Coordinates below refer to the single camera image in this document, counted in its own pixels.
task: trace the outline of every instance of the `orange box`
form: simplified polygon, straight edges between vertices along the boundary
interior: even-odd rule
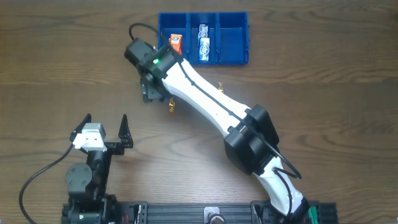
[[[182,35],[172,34],[169,39],[170,44],[180,55],[182,55]]]

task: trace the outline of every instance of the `wooden surface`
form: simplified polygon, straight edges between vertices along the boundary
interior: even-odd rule
[[[309,200],[336,202],[341,223],[398,217],[398,3],[391,1],[1,1],[0,219],[27,223],[23,183],[62,155],[87,113],[117,140],[123,113],[134,149],[113,157],[119,200],[250,202],[267,199],[226,158],[223,138],[182,100],[144,104],[123,57],[129,24],[160,11],[247,11],[250,60],[197,68],[230,97],[267,108],[280,150],[301,171]],[[144,29],[136,35],[156,43]],[[24,196],[38,223],[58,223],[73,151]]]

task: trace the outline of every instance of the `blue tray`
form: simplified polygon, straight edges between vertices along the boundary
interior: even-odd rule
[[[209,61],[199,60],[199,24],[209,26]],[[161,12],[159,30],[182,35],[182,52],[192,65],[242,65],[249,60],[247,12]],[[158,48],[164,41],[158,36]]]

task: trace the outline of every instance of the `black cable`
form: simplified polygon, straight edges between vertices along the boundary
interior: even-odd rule
[[[22,198],[24,196],[24,192],[26,187],[32,182],[33,179],[35,179],[38,175],[44,173],[46,170],[48,170],[49,168],[53,167],[55,164],[59,163],[62,159],[64,159],[69,152],[72,150],[73,144],[70,144],[68,150],[65,152],[64,155],[62,155],[59,159],[57,159],[56,161],[52,162],[51,164],[49,164],[48,166],[44,167],[43,169],[39,170],[37,173],[35,173],[31,178],[29,178],[29,180],[26,181],[26,183],[24,184],[24,186],[22,186],[21,188],[21,192],[19,192],[19,208],[21,208],[22,213],[24,214],[25,218],[31,223],[31,224],[36,224],[35,221],[33,221],[33,219],[27,214],[25,208],[24,208],[24,204],[22,202]]]
[[[290,188],[289,188],[289,185],[287,184],[287,182],[286,182],[286,180],[282,177],[282,175],[278,172],[278,171],[280,171],[281,169],[280,168],[277,168],[277,167],[274,167],[273,169],[272,169],[272,171],[274,171],[274,173],[280,178],[280,180],[285,184],[285,186],[286,186],[286,189],[287,189],[287,193],[288,193],[288,195],[289,195],[289,210],[287,211],[287,214],[286,214],[286,216],[288,216],[291,212],[292,212],[292,204],[293,204],[293,201],[292,201],[292,193],[290,192]]]
[[[131,31],[132,31],[132,28],[133,28],[134,26],[143,26],[143,27],[146,27],[146,28],[148,28],[148,29],[154,31],[157,35],[159,35],[159,36],[163,39],[163,41],[164,41],[167,45],[170,46],[170,43],[169,43],[169,41],[167,40],[167,38],[166,38],[159,30],[157,30],[156,28],[154,28],[154,27],[152,27],[152,26],[150,26],[150,25],[148,25],[148,24],[143,24],[143,23],[140,23],[140,22],[135,23],[135,24],[131,24],[131,26],[129,27],[129,35],[130,35],[130,37],[131,37],[132,40],[134,40],[134,38],[133,38],[133,36],[132,36],[132,34],[131,34]],[[293,177],[293,178],[296,178],[296,179],[301,179],[301,178],[302,178],[300,172],[293,166],[293,164],[290,163],[290,161],[287,160],[281,153],[279,153],[278,150],[276,150],[273,146],[271,146],[271,145],[264,139],[264,137],[263,137],[260,133],[258,133],[250,124],[248,124],[247,122],[245,122],[245,120],[243,120],[242,118],[240,118],[240,117],[239,117],[238,115],[236,115],[233,111],[229,110],[229,109],[228,109],[227,107],[225,107],[222,103],[220,103],[218,100],[216,100],[216,99],[215,99],[214,97],[212,97],[210,94],[208,94],[205,90],[203,90],[202,88],[200,88],[200,86],[198,86],[198,85],[188,76],[188,74],[186,73],[185,69],[182,67],[182,64],[181,64],[181,61],[182,61],[182,59],[183,59],[182,56],[179,55],[179,54],[177,53],[177,51],[174,50],[173,47],[170,47],[170,50],[172,51],[173,56],[177,59],[177,63],[178,63],[178,65],[180,66],[181,71],[184,73],[185,78],[188,79],[188,81],[191,83],[191,85],[195,86],[195,87],[196,87],[198,90],[200,90],[203,94],[205,94],[207,97],[209,97],[211,100],[213,100],[218,106],[222,107],[225,111],[228,112],[229,115],[234,116],[239,122],[241,122],[243,125],[245,125],[246,127],[248,127],[248,129],[249,129],[254,135],[256,135],[256,137],[258,137],[258,138],[259,138],[259,139],[260,139],[260,140],[261,140],[261,141],[262,141],[262,142],[263,142],[263,143],[264,143],[276,156],[278,156],[280,159],[283,160],[283,162],[294,172],[294,174],[292,174],[292,173],[290,173],[290,172],[287,172],[286,170],[283,170],[283,171],[281,171],[281,172],[283,172],[283,173],[285,173],[285,174],[287,174],[287,175],[289,175],[289,176],[291,176],[291,177]]]

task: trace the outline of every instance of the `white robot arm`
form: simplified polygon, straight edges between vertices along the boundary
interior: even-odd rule
[[[281,159],[293,167],[279,153],[279,138],[263,107],[256,105],[250,109],[232,100],[202,78],[169,45],[156,50],[140,39],[133,39],[124,55],[147,86],[164,98],[182,98],[219,129],[229,159],[243,172],[256,175],[271,204],[285,217],[284,223],[302,219],[309,204],[283,170]]]

